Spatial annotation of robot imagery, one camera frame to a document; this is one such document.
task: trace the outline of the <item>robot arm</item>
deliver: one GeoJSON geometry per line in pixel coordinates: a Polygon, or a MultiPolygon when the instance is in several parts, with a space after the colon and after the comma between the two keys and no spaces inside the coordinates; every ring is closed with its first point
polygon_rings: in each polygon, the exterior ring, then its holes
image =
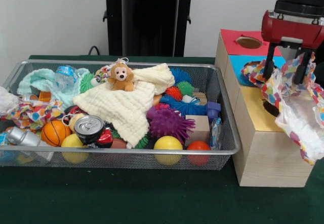
{"type": "Polygon", "coordinates": [[[276,46],[298,49],[305,53],[294,83],[303,82],[313,51],[324,41],[324,0],[277,0],[274,11],[266,11],[262,21],[262,38],[270,42],[263,77],[273,71],[276,46]]]}

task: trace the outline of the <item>purple spiky ball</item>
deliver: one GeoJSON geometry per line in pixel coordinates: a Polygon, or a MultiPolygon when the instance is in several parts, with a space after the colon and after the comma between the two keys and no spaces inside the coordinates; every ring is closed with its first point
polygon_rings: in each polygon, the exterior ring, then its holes
{"type": "Polygon", "coordinates": [[[149,131],[151,136],[160,139],[163,136],[176,137],[182,144],[189,137],[187,131],[192,132],[195,128],[193,119],[185,119],[184,116],[179,116],[180,112],[174,110],[160,109],[156,110],[152,107],[147,112],[147,118],[150,120],[149,131]]]}

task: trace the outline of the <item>stuffed animal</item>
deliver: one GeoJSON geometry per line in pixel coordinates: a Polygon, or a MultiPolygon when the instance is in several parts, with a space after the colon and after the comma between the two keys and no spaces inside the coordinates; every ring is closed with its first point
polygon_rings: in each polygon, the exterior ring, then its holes
{"type": "Polygon", "coordinates": [[[110,72],[111,77],[108,78],[108,81],[113,84],[112,90],[134,90],[134,74],[126,64],[119,62],[111,68],[110,72]]]}

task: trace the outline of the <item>black cable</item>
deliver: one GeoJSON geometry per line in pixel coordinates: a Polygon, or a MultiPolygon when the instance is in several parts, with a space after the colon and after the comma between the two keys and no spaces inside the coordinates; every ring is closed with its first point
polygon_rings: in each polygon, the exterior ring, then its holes
{"type": "Polygon", "coordinates": [[[93,49],[96,49],[97,54],[100,55],[99,49],[98,49],[96,46],[92,46],[92,47],[90,48],[88,55],[91,55],[93,49]]]}

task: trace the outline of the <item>plastic water bottle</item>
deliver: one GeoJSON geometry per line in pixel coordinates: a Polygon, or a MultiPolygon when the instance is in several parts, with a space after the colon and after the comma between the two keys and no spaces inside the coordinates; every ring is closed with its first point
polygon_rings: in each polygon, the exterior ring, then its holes
{"type": "Polygon", "coordinates": [[[75,68],[69,65],[60,66],[55,73],[54,89],[61,92],[70,92],[73,90],[78,78],[75,68]]]}

